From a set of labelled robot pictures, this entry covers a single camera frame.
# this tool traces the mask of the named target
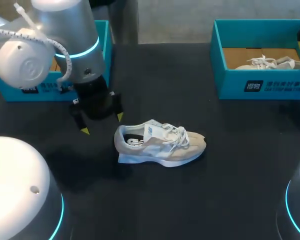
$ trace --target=shoelace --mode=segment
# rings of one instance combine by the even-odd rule
[[[164,133],[163,133],[163,137],[166,139],[166,141],[163,142],[164,145],[168,145],[168,144],[172,144],[172,148],[170,149],[170,152],[175,148],[175,147],[186,147],[189,145],[190,140],[189,140],[189,136],[187,134],[187,131],[185,130],[185,128],[183,126],[180,127],[175,127],[171,124],[165,123],[162,125],[163,129],[167,129]],[[175,140],[170,140],[168,139],[168,134],[170,132],[174,132],[176,133],[177,138]]]
[[[247,62],[251,61],[251,64],[256,66],[256,69],[268,69],[269,67],[276,69],[277,68],[277,61],[273,58],[266,58],[265,55],[259,58],[251,58],[247,60]]]

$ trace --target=black table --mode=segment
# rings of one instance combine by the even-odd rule
[[[67,103],[6,103],[0,95],[0,136],[45,157],[74,215],[74,240],[278,239],[276,208],[300,161],[295,103],[218,100],[209,48],[115,51],[123,124],[155,119],[206,136],[205,154],[181,167],[116,164],[114,115],[87,120],[88,136]]]

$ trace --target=teal shoebox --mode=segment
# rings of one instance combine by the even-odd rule
[[[95,27],[99,35],[99,44],[103,51],[106,70],[103,74],[107,85],[110,81],[110,67],[112,56],[112,37],[109,22],[107,20],[96,20]],[[43,83],[30,89],[17,89],[8,86],[0,79],[0,92],[7,102],[69,102],[77,99],[75,91],[60,94],[57,89],[58,78],[62,77],[59,71],[50,71]],[[64,87],[71,86],[71,82],[65,82]]]
[[[229,69],[223,51],[223,48],[295,49],[300,58],[299,30],[300,19],[215,20],[210,60],[218,97],[300,100],[300,69]]]

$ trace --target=beige sneaker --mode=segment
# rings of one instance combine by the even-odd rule
[[[149,120],[136,126],[119,126],[114,135],[119,163],[156,162],[177,167],[199,157],[206,149],[205,137],[182,126]]]
[[[252,58],[247,62],[250,61],[250,65],[239,66],[236,70],[300,69],[300,61],[295,61],[288,56],[276,60],[262,55],[262,57]]]

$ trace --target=shoe logo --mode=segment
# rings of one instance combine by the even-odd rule
[[[130,138],[127,143],[131,146],[140,146],[141,144],[144,143],[143,140],[138,140],[138,139],[134,139],[134,138]]]
[[[149,134],[150,136],[152,136],[152,128],[151,128],[151,127],[148,128],[148,134]]]

